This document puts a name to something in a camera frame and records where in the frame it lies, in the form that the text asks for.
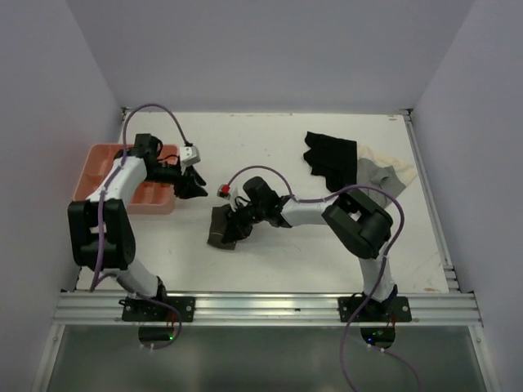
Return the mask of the olive underwear beige waistband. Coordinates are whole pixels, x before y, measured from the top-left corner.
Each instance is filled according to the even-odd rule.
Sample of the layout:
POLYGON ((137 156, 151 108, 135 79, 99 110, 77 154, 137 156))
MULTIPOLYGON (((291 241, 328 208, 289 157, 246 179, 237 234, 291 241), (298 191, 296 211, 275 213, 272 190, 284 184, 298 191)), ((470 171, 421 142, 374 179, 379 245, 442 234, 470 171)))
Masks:
POLYGON ((230 212, 233 212, 230 204, 212 209, 207 245, 219 250, 234 251, 236 243, 246 239, 246 237, 228 221, 230 212))

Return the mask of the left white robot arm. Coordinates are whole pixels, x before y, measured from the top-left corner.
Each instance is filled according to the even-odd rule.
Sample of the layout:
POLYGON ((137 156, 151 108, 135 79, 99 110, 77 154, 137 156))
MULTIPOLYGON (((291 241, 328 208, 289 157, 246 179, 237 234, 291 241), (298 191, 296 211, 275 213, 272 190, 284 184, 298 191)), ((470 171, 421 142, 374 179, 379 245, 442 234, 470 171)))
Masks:
POLYGON ((109 174, 84 200, 69 204, 67 215, 74 262, 93 272, 89 291, 106 278, 118 283, 132 299, 140 299, 141 311, 151 320, 164 319, 170 310, 165 286, 136 258, 136 239, 127 206, 144 182, 170 185, 179 199, 206 197, 206 182, 195 170, 201 160, 198 148, 187 142, 177 160, 160 158, 162 141, 139 134, 132 146, 115 154, 109 174))

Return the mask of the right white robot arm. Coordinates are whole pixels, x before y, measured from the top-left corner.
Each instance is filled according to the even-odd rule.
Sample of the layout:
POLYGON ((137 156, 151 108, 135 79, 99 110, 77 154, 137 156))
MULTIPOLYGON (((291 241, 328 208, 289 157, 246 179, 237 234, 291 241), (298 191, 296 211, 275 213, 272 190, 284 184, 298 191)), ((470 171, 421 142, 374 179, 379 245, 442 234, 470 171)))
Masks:
POLYGON ((383 207, 363 190, 364 185, 350 185, 317 201, 297 201, 279 196, 260 176, 243 185, 248 199, 231 200, 225 207, 223 244, 247 238, 253 226, 267 222, 276 228, 301 225, 327 225, 350 254, 360 263, 364 281, 364 311, 373 320, 383 320, 393 311, 397 294, 388 265, 388 253, 398 235, 392 234, 393 220, 383 207))

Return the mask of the black underwear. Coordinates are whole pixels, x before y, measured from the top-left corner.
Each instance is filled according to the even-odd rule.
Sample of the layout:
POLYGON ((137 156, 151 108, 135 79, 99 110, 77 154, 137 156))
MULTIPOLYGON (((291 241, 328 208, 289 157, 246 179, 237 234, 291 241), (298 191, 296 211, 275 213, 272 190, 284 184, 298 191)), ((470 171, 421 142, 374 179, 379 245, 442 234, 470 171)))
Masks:
POLYGON ((307 132, 305 143, 308 150, 303 159, 311 167, 313 176, 322 176, 326 188, 339 191, 357 180, 357 142, 324 134, 307 132))

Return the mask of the grey underwear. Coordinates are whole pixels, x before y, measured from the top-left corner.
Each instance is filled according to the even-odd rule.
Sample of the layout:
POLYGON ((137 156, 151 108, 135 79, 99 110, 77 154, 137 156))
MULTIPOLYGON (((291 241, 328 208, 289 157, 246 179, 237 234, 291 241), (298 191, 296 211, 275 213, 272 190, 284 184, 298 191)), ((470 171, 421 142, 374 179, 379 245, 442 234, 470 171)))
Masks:
POLYGON ((356 183, 382 189, 393 198, 397 198, 407 188, 407 185, 397 176, 393 166, 379 167, 367 158, 358 160, 356 183))

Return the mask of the cream underwear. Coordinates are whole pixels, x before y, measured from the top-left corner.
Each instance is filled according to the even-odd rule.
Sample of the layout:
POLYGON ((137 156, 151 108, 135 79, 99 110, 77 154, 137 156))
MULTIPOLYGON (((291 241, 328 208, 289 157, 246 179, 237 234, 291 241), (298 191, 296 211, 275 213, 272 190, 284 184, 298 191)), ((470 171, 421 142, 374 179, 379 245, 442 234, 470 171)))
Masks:
POLYGON ((414 165, 404 162, 398 158, 393 158, 389 155, 376 152, 366 145, 358 144, 357 154, 358 158, 368 159, 378 167, 392 167, 395 170, 398 179, 405 186, 410 185, 418 176, 418 171, 414 165))

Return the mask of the pink compartment tray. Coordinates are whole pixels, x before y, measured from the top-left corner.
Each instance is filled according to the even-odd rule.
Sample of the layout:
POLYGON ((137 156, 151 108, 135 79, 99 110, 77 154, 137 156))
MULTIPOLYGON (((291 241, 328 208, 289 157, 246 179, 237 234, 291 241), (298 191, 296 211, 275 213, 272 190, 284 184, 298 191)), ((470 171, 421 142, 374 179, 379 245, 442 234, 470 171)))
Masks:
MULTIPOLYGON (((97 144, 91 147, 72 197, 74 201, 86 199, 102 184, 110 173, 115 154, 122 147, 121 144, 97 144)), ((174 207, 175 196, 171 185, 143 182, 127 205, 127 212, 130 215, 168 215, 174 207)))

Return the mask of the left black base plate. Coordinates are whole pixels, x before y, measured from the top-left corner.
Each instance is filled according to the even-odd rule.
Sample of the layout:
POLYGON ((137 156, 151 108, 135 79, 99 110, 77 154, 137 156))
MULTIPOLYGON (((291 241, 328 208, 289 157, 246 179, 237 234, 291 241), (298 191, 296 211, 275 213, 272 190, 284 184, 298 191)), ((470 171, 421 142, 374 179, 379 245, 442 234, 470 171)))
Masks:
POLYGON ((194 318, 196 298, 193 296, 168 296, 166 305, 154 305, 150 301, 125 297, 118 303, 123 307, 124 322, 171 322, 191 323, 194 318))

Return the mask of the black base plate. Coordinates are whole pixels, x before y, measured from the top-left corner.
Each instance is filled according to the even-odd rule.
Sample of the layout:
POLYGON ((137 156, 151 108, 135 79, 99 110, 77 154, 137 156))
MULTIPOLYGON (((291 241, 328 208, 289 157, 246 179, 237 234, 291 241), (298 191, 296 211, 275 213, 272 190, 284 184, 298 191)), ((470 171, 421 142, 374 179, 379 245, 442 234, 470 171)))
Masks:
MULTIPOLYGON (((337 311, 340 321, 348 322, 365 298, 363 293, 338 297, 337 311)), ((412 320, 408 297, 399 296, 397 292, 393 292, 383 302, 371 299, 353 319, 356 323, 409 323, 412 320)))
POLYGON ((168 296, 166 305, 154 305, 150 301, 125 297, 118 303, 123 307, 124 322, 171 322, 191 323, 194 318, 196 298, 193 296, 168 296))

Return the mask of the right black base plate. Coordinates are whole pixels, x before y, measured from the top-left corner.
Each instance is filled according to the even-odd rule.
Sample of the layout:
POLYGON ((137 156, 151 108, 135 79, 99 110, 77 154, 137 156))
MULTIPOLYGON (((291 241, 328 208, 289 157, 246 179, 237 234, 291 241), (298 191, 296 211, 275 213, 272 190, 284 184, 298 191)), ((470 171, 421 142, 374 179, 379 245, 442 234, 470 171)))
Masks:
MULTIPOLYGON (((338 297, 337 311, 340 321, 348 322, 365 298, 363 293, 338 297)), ((408 297, 399 296, 397 292, 393 292, 383 302, 371 299, 353 319, 356 323, 409 323, 412 320, 408 297)))

